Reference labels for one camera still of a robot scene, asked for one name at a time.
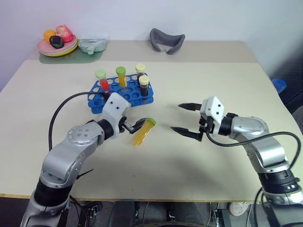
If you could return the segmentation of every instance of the wire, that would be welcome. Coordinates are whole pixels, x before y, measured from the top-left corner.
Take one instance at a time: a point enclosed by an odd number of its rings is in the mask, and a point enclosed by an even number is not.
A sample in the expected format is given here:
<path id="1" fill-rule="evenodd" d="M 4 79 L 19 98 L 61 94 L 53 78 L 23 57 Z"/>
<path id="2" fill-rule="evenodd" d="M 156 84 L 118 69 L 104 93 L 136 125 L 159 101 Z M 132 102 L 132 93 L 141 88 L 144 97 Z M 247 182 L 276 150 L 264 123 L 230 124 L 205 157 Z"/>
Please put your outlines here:
<path id="1" fill-rule="evenodd" d="M 85 208 L 91 208 L 91 206 L 89 206 L 89 204 L 93 203 L 95 201 L 88 201 L 87 203 L 85 204 L 81 204 L 81 206 L 85 207 Z"/>
<path id="2" fill-rule="evenodd" d="M 79 211 L 78 211 L 78 207 L 77 204 L 74 201 L 71 201 L 72 204 L 74 204 L 76 211 L 77 211 L 77 216 L 78 216 L 78 220 L 80 219 L 80 215 L 79 215 Z"/>
<path id="3" fill-rule="evenodd" d="M 206 226 L 208 226 L 211 217 L 212 217 L 212 202 L 209 202 L 209 218 Z"/>
<path id="4" fill-rule="evenodd" d="M 61 105 L 56 109 L 55 113 L 53 114 L 53 117 L 51 119 L 51 123 L 49 125 L 49 130 L 48 130 L 48 148 L 49 151 L 53 148 L 53 143 L 52 143 L 52 134 L 53 134 L 53 123 L 55 122 L 56 116 L 58 115 L 58 113 L 60 112 L 60 110 L 62 109 L 62 107 L 71 99 L 81 96 L 81 95 L 101 95 L 102 92 L 93 92 L 93 91 L 86 91 L 86 92 L 80 92 L 77 94 L 74 94 L 70 97 L 68 97 L 67 99 L 65 99 Z"/>
<path id="5" fill-rule="evenodd" d="M 257 192 L 256 197 L 255 197 L 255 201 L 254 201 L 254 220 L 255 220 L 255 226 L 256 226 L 256 227 L 258 227 L 257 214 L 256 214 L 256 211 L 257 211 L 256 204 L 257 204 L 257 200 L 258 200 L 259 194 L 260 194 L 261 191 L 262 191 L 262 188 L 263 188 L 263 187 L 261 187 L 261 188 L 259 189 L 259 191 Z"/>
<path id="6" fill-rule="evenodd" d="M 143 215 L 142 215 L 142 224 L 144 225 L 144 216 L 145 216 L 145 212 L 146 212 L 146 209 L 147 209 L 147 206 L 148 204 L 150 204 L 150 202 L 148 202 L 144 208 L 144 211 L 143 211 Z"/>
<path id="7" fill-rule="evenodd" d="M 97 217 L 96 217 L 96 215 L 95 215 L 94 221 L 93 221 L 93 223 L 92 223 L 89 227 L 92 227 L 92 226 L 95 224 L 96 219 L 97 219 Z"/>
<path id="8" fill-rule="evenodd" d="M 77 176 L 77 180 L 80 178 L 80 177 L 82 177 L 82 176 L 84 176 L 85 174 L 88 174 L 88 173 L 90 173 L 91 171 L 93 171 L 94 169 L 91 169 L 91 170 L 89 170 L 89 171 L 86 171 L 85 173 L 82 173 L 82 174 L 79 174 L 78 176 Z"/>
<path id="9" fill-rule="evenodd" d="M 283 227 L 292 227 L 292 226 L 297 226 L 297 225 L 302 226 L 302 224 L 303 224 L 303 222 L 289 223 L 289 224 L 283 225 Z"/>
<path id="10" fill-rule="evenodd" d="M 43 215 L 45 215 L 46 208 L 47 208 L 47 207 L 45 207 L 45 209 L 44 209 Z"/>
<path id="11" fill-rule="evenodd" d="M 264 193 L 262 193 L 262 196 L 261 196 L 261 204 L 262 204 L 262 207 L 263 207 L 263 210 L 265 211 L 265 205 L 264 205 Z"/>
<path id="12" fill-rule="evenodd" d="M 86 223 L 85 226 L 89 226 L 89 217 L 87 215 L 87 212 L 85 211 L 85 209 L 80 205 L 80 203 L 70 195 L 70 199 L 81 209 L 81 211 L 84 213 L 85 219 L 86 219 Z"/>
<path id="13" fill-rule="evenodd" d="M 250 210 L 248 211 L 248 215 L 247 215 L 247 220 L 246 220 L 246 227 L 248 227 L 248 224 L 250 222 L 250 213 L 251 213 L 251 208 L 252 208 L 252 204 L 250 205 Z"/>
<path id="14" fill-rule="evenodd" d="M 288 135 L 288 136 L 292 136 L 295 138 L 295 140 L 297 141 L 297 151 L 295 153 L 295 156 L 293 158 L 293 161 L 291 162 L 290 164 L 290 168 L 292 168 L 297 160 L 297 158 L 299 157 L 299 154 L 300 154 L 300 150 L 301 150 L 301 142 L 300 142 L 300 139 L 299 137 L 297 137 L 295 134 L 291 133 L 291 132 L 287 132 L 287 131 L 279 131 L 279 132 L 274 132 L 274 133 L 270 133 L 270 134 L 267 134 L 267 135 L 264 135 L 264 136 L 260 136 L 260 137 L 257 137 L 255 139 L 251 139 L 251 140 L 247 140 L 247 141 L 244 141 L 244 142 L 240 142 L 240 143 L 230 143 L 230 144 L 224 144 L 224 143 L 219 143 L 217 141 L 215 141 L 213 138 L 211 138 L 210 134 L 209 134 L 209 131 L 206 131 L 206 135 L 208 137 L 208 139 L 218 145 L 218 146 L 221 146 L 221 147 L 234 147 L 234 146 L 240 146 L 240 145 L 245 145 L 245 144 L 249 144 L 249 143 L 253 143 L 253 142 L 256 142 L 256 141 L 259 141 L 259 140 L 263 140 L 265 138 L 268 138 L 268 137 L 273 137 L 273 136 L 277 136 L 277 135 Z"/>

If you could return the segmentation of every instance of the green cap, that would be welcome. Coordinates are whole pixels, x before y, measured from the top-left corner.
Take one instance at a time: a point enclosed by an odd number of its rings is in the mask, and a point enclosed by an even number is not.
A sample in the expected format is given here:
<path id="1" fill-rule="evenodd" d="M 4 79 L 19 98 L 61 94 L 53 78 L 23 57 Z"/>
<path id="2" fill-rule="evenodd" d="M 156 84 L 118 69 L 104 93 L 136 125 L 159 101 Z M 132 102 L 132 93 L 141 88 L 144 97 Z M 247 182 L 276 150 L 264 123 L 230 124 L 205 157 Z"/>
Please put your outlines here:
<path id="1" fill-rule="evenodd" d="M 116 74 L 118 74 L 118 76 L 125 75 L 126 74 L 125 68 L 123 66 L 117 67 L 116 68 Z"/>
<path id="2" fill-rule="evenodd" d="M 149 118 L 147 118 L 147 120 L 150 121 L 151 123 L 153 123 L 153 126 L 156 125 L 156 121 L 153 118 L 149 117 Z"/>
<path id="3" fill-rule="evenodd" d="M 97 70 L 95 71 L 95 75 L 98 79 L 104 79 L 106 78 L 106 72 L 105 70 Z"/>

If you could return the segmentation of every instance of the yellow cap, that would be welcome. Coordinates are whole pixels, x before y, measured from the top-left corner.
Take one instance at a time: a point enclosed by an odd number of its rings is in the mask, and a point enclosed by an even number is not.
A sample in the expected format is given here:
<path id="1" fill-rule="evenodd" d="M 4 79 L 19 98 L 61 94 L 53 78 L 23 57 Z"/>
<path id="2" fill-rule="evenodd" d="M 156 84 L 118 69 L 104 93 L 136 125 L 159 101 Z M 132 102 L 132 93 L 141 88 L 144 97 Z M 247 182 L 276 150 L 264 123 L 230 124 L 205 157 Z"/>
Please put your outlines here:
<path id="1" fill-rule="evenodd" d="M 137 72 L 145 72 L 145 65 L 144 64 L 136 64 L 136 71 Z"/>
<path id="2" fill-rule="evenodd" d="M 148 76 L 142 75 L 139 77 L 139 83 L 142 85 L 147 85 L 150 82 L 150 79 L 148 79 Z"/>

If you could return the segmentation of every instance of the shoe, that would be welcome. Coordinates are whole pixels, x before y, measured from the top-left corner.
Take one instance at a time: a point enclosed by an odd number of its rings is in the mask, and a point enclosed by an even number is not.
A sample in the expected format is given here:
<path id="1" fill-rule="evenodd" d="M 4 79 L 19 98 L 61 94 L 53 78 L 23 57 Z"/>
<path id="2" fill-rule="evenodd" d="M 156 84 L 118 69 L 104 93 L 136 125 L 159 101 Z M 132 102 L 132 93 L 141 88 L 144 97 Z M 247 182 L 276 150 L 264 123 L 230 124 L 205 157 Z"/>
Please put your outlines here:
<path id="1" fill-rule="evenodd" d="M 233 216 L 241 216 L 245 213 L 245 211 L 251 204 L 252 202 L 231 202 L 229 204 L 228 210 Z"/>

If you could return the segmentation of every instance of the beige table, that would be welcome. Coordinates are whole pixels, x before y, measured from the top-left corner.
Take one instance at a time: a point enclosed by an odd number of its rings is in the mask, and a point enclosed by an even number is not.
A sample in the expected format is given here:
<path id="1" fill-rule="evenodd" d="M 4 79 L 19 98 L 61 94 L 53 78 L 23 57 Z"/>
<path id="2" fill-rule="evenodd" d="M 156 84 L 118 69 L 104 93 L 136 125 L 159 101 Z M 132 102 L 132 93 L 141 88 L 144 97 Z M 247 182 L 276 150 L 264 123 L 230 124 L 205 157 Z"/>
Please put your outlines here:
<path id="1" fill-rule="evenodd" d="M 196 60 L 188 62 L 192 56 Z M 177 55 L 167 56 L 151 51 L 146 42 L 111 41 L 101 59 L 89 64 L 41 64 L 33 54 L 0 93 L 1 196 L 28 197 L 35 189 L 48 152 L 49 122 L 62 100 L 90 90 L 96 69 L 105 69 L 107 76 L 112 77 L 115 67 L 120 65 L 133 73 L 139 61 L 146 64 L 154 102 L 131 108 L 127 116 L 132 123 L 142 117 L 153 117 L 157 125 L 138 148 L 131 147 L 132 136 L 128 133 L 107 140 L 86 160 L 82 171 L 91 168 L 94 171 L 75 183 L 71 192 L 74 197 L 253 200 L 260 183 L 244 148 L 222 148 L 206 137 L 200 143 L 173 132 L 170 126 L 198 129 L 199 114 L 177 107 L 180 103 L 200 103 L 216 95 L 224 104 L 225 113 L 260 117 L 271 132 L 290 131 L 302 139 L 269 78 L 239 42 L 189 42 Z M 100 118 L 101 114 L 91 113 L 85 96 L 73 99 L 56 119 L 53 144 L 62 141 L 71 127 Z M 216 139 L 233 142 L 222 136 Z M 288 136 L 277 139 L 292 159 L 295 141 Z M 293 168 L 299 178 L 303 177 L 301 166 L 302 156 Z"/>

